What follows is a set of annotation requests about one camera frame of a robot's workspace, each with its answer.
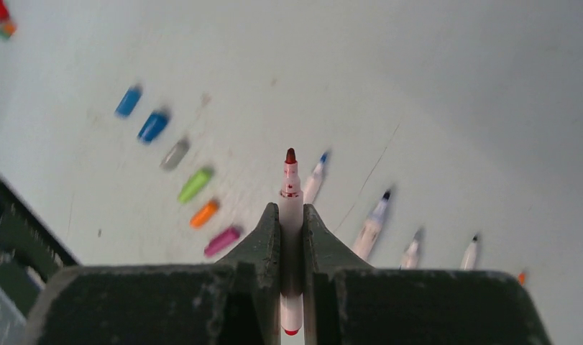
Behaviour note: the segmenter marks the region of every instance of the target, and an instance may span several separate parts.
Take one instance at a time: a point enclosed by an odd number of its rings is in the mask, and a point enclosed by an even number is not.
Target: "marker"
[[[464,251],[463,261],[461,262],[461,270],[473,270],[475,268],[475,261],[477,260],[477,234],[473,236],[471,243]]]
[[[325,161],[327,161],[327,152],[323,153],[318,164],[312,171],[312,175],[308,177],[306,184],[304,185],[304,203],[313,203],[318,189],[321,187],[323,182],[323,169],[325,168]]]
[[[385,222],[385,213],[389,199],[390,189],[382,196],[382,199],[380,199],[372,214],[367,217],[367,220],[363,223],[363,229],[359,232],[359,236],[352,246],[353,253],[363,260],[367,260],[374,243],[378,240],[378,235],[380,235],[380,231],[382,230],[382,224]]]
[[[403,253],[401,266],[399,266],[400,269],[413,270],[418,266],[418,249],[421,243],[422,233],[423,230],[419,229],[416,234],[414,234],[412,242],[410,242],[408,248]]]
[[[302,327],[302,223],[304,222],[303,194],[298,176],[295,151],[287,151],[285,177],[278,199],[280,223],[280,325],[285,333],[294,336]]]

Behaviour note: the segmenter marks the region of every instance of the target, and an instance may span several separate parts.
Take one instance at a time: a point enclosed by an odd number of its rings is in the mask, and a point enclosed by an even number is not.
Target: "orange marker cap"
[[[193,228],[199,228],[204,225],[211,217],[219,210],[219,203],[217,200],[211,200],[206,205],[204,205],[200,211],[196,212],[192,220],[190,220],[190,225]]]
[[[0,25],[0,30],[12,36],[16,32],[16,24],[13,21],[7,20]]]

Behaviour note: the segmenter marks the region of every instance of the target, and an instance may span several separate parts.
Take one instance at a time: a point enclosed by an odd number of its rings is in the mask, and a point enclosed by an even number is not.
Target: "blue marker tip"
[[[325,161],[327,160],[327,154],[329,152],[325,151],[325,153],[323,153],[323,155],[321,156],[321,159],[319,160],[319,162],[321,163],[325,163]]]

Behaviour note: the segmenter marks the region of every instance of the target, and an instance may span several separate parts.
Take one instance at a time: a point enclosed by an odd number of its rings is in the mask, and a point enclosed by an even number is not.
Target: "scratch mark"
[[[191,124],[189,124],[189,126],[185,129],[185,131],[188,131],[190,128],[194,127],[194,125],[196,125],[196,123],[198,123],[198,121],[200,121],[200,118],[202,117],[202,113],[204,111],[206,111],[206,106],[213,100],[213,97],[211,97],[211,95],[207,92],[203,92],[202,96],[200,96],[200,106],[198,108],[196,108],[196,118],[192,121]]]
[[[67,224],[67,234],[65,239],[69,239],[69,232],[71,231],[71,216],[73,215],[73,203],[75,202],[75,193],[71,195],[71,207],[69,208],[69,222]]]
[[[346,215],[344,216],[344,218],[342,218],[342,221],[340,221],[340,224],[338,224],[338,226],[332,231],[332,233],[335,233],[336,231],[338,231],[338,229],[340,229],[340,226],[342,226],[342,224],[344,223],[344,221],[346,221],[346,218],[348,217],[348,215],[350,214],[350,212],[352,211],[352,209],[354,208],[354,206],[357,204],[357,199],[359,199],[359,196],[361,195],[361,192],[363,191],[363,188],[365,188],[365,185],[367,184],[367,181],[369,180],[369,177],[372,176],[372,173],[374,173],[374,170],[376,170],[376,167],[380,163],[380,160],[382,160],[382,158],[385,156],[385,153],[388,150],[388,147],[389,147],[390,143],[393,141],[393,138],[395,137],[395,133],[397,133],[397,130],[399,129],[399,126],[401,126],[401,122],[399,122],[399,124],[397,125],[397,127],[395,127],[395,131],[393,131],[393,135],[390,136],[390,139],[388,140],[387,146],[385,146],[385,149],[382,151],[382,154],[380,155],[380,157],[378,157],[378,160],[376,161],[376,164],[374,164],[374,167],[369,172],[369,175],[365,178],[365,181],[363,182],[363,185],[361,186],[361,189],[359,189],[359,193],[357,194],[357,197],[354,199],[354,202],[352,203],[352,206],[350,206],[348,212],[346,213]]]

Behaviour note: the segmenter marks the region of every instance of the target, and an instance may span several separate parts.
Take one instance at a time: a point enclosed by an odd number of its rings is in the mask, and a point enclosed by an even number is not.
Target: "red marker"
[[[302,224],[304,222],[303,193],[298,176],[295,151],[289,149],[285,160],[285,175],[278,201],[280,223],[280,325],[294,336],[302,327]]]

